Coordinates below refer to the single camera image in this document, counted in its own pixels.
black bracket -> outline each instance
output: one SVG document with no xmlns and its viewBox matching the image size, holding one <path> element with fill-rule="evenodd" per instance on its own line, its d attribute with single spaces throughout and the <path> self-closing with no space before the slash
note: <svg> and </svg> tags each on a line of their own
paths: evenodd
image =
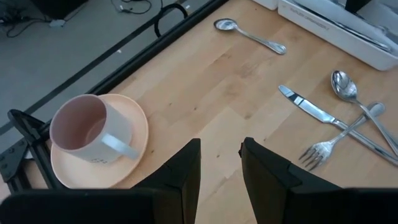
<svg viewBox="0 0 398 224">
<path fill-rule="evenodd" d="M 10 110 L 7 115 L 12 125 L 24 136 L 14 146 L 0 154 L 0 173 L 3 180 L 9 184 L 10 190 L 17 192 L 31 189 L 22 167 L 22 161 L 28 149 L 32 153 L 47 187 L 63 189 L 64 186 L 57 180 L 52 171 L 50 150 L 46 145 L 46 140 L 49 137 L 42 136 L 39 133 L 45 123 L 19 110 Z"/>
</svg>

cutlery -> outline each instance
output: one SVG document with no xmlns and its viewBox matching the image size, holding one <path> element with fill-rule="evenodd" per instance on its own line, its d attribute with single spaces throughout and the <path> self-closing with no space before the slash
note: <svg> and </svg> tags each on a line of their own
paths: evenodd
<svg viewBox="0 0 398 224">
<path fill-rule="evenodd" d="M 372 119 L 373 123 L 379 128 L 381 134 L 384 136 L 388 144 L 396 155 L 398 155 L 398 144 L 394 137 L 385 129 L 380 121 L 375 118 L 369 110 L 357 100 L 358 91 L 355 83 L 352 79 L 342 71 L 334 71 L 331 74 L 331 87 L 342 100 L 349 101 L 358 105 L 369 118 Z"/>
<path fill-rule="evenodd" d="M 292 103 L 294 103 L 296 106 L 298 106 L 300 109 L 304 110 L 307 112 L 309 115 L 313 116 L 317 120 L 321 121 L 322 123 L 329 123 L 337 128 L 340 128 L 342 130 L 345 130 L 348 128 L 348 125 L 345 124 L 344 122 L 336 119 L 332 115 L 326 113 L 325 111 L 321 110 L 317 106 L 315 106 L 313 103 L 309 102 L 306 100 L 304 97 L 300 96 L 299 94 L 293 92 L 286 86 L 280 85 L 279 86 L 280 92 L 288 98 Z M 377 155 L 381 156 L 391 164 L 398 166 L 398 158 L 393 156 L 390 152 L 386 151 L 383 147 L 380 145 L 376 144 L 372 140 L 368 139 L 367 137 L 363 136 L 362 134 L 358 133 L 357 131 L 351 131 L 348 133 L 350 136 L 354 137 L 357 141 L 361 142 L 364 144 L 366 147 L 368 147 L 372 152 L 376 153 Z"/>
<path fill-rule="evenodd" d="M 317 12 L 315 12 L 315 11 L 313 11 L 313 10 L 303 6 L 303 5 L 301 5 L 297 1 L 294 1 L 294 3 L 296 3 L 296 5 L 300 6 L 301 8 L 307 10 L 308 12 L 311 12 L 312 14 L 314 14 L 314 15 L 316 15 L 316 16 L 318 16 L 318 17 L 320 17 L 320 18 L 322 18 L 322 19 L 324 19 L 324 20 L 326 20 L 326 21 L 328 21 L 328 22 L 330 22 L 330 23 L 342 28 L 343 30 L 355 35 L 356 37 L 359 37 L 359 38 L 365 40 L 366 42 L 369 42 L 370 44 L 375 45 L 376 47 L 380 48 L 381 50 L 384 50 L 384 51 L 389 52 L 389 53 L 392 52 L 391 47 L 388 46 L 387 44 L 383 44 L 382 42 L 380 42 L 378 40 L 375 40 L 375 39 L 373 39 L 371 37 L 368 37 L 367 35 L 364 35 L 364 34 L 358 32 L 358 31 L 356 31 L 356 30 L 354 30 L 354 29 L 352 29 L 352 28 L 350 28 L 350 27 L 348 27 L 348 26 L 346 26 L 346 25 L 344 25 L 344 24 L 342 24 L 340 22 L 334 21 L 332 19 L 328 19 L 327 17 L 325 17 L 325 16 L 323 16 L 323 15 L 321 15 L 321 14 L 319 14 L 319 13 L 317 13 Z"/>
<path fill-rule="evenodd" d="M 388 39 L 383 34 L 382 30 L 380 30 L 380 28 L 369 24 L 367 21 L 364 22 L 362 18 L 346 11 L 341 6 L 331 1 L 292 0 L 292 2 L 296 3 L 296 5 L 305 10 L 310 9 L 310 12 L 317 12 L 317 14 L 314 16 L 317 16 L 318 14 L 322 15 L 323 17 L 320 17 L 320 19 L 327 18 L 328 22 L 338 22 L 346 27 L 351 28 L 352 30 L 355 30 L 357 33 L 360 33 L 363 36 L 368 37 L 366 40 L 364 39 L 364 41 L 366 42 L 368 42 L 368 40 L 372 40 L 372 44 L 375 44 L 375 42 L 373 41 L 375 40 L 379 43 L 384 44 L 391 49 L 392 54 L 396 54 L 398 45 L 395 44 L 392 40 Z"/>
<path fill-rule="evenodd" d="M 252 40 L 255 40 L 259 42 L 260 44 L 265 45 L 266 47 L 270 48 L 271 50 L 275 51 L 277 54 L 283 55 L 286 54 L 286 47 L 283 46 L 282 44 L 278 44 L 273 41 L 269 40 L 264 40 L 260 37 L 256 37 L 255 35 L 249 34 L 248 32 L 240 29 L 238 27 L 238 23 L 236 23 L 233 19 L 218 19 L 214 22 L 214 27 L 219 29 L 219 30 L 236 30 L 240 32 L 241 34 L 245 35 L 246 37 L 249 37 Z"/>
<path fill-rule="evenodd" d="M 382 103 L 372 103 L 369 105 L 369 111 L 373 116 L 379 116 L 383 114 L 386 110 Z M 309 147 L 300 157 L 299 160 L 306 157 L 307 158 L 302 162 L 305 163 L 308 161 L 305 167 L 315 163 L 308 171 L 315 169 L 316 167 L 322 165 L 331 155 L 335 145 L 338 141 L 342 140 L 350 131 L 357 128 L 358 126 L 364 124 L 366 122 L 366 115 L 361 115 L 352 125 L 350 125 L 347 129 L 345 129 L 342 133 L 334 137 L 333 139 L 325 142 L 316 143 L 313 146 Z"/>
</svg>

mug rim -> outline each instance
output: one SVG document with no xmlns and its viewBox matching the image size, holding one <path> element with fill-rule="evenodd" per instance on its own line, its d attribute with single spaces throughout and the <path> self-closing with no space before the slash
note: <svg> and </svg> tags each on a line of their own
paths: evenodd
<svg viewBox="0 0 398 224">
<path fill-rule="evenodd" d="M 78 151 L 82 151 L 84 150 L 86 147 L 90 146 L 90 144 L 92 144 L 93 142 L 97 141 L 98 138 L 103 134 L 104 128 L 102 128 L 101 132 L 93 139 L 91 140 L 89 143 L 87 143 L 85 146 L 83 147 L 79 147 L 78 149 L 64 149 L 63 147 L 60 147 L 54 140 L 53 140 L 53 132 L 54 132 L 54 125 L 53 125 L 53 121 L 55 120 L 55 118 L 57 116 L 59 116 L 59 113 L 61 112 L 62 109 L 64 109 L 64 107 L 66 107 L 69 103 L 71 103 L 71 101 L 79 99 L 79 98 L 83 98 L 83 97 L 93 97 L 96 98 L 97 100 L 100 100 L 103 104 L 103 106 L 105 107 L 105 122 L 107 120 L 108 117 L 108 112 L 106 111 L 106 104 L 104 102 L 104 100 L 102 100 L 100 97 L 98 97 L 97 95 L 94 94 L 82 94 L 82 95 L 78 95 L 75 96 L 71 99 L 69 99 L 68 101 L 66 101 L 61 107 L 59 107 L 59 109 L 57 110 L 57 112 L 55 112 L 54 117 L 52 118 L 51 122 L 50 122 L 50 130 L 49 130 L 49 134 L 50 134 L 50 140 L 51 143 L 54 144 L 58 149 L 65 151 L 65 152 L 78 152 Z"/>
</svg>

saucer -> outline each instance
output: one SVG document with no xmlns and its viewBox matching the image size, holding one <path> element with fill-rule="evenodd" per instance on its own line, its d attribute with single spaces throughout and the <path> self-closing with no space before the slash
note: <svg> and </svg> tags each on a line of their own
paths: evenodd
<svg viewBox="0 0 398 224">
<path fill-rule="evenodd" d="M 148 143 L 148 122 L 142 108 L 132 99 L 119 94 L 99 96 L 132 123 L 130 146 L 139 151 L 137 159 L 119 157 L 110 164 L 90 163 L 51 147 L 51 165 L 58 180 L 70 189 L 105 189 L 125 179 L 138 165 Z"/>
</svg>

mug handle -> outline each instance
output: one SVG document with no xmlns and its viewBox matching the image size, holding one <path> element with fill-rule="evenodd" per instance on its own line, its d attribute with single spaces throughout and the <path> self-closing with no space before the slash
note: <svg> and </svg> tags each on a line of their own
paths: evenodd
<svg viewBox="0 0 398 224">
<path fill-rule="evenodd" d="M 130 159 L 137 159 L 139 157 L 137 150 L 108 133 L 104 134 L 102 142 Z"/>
</svg>

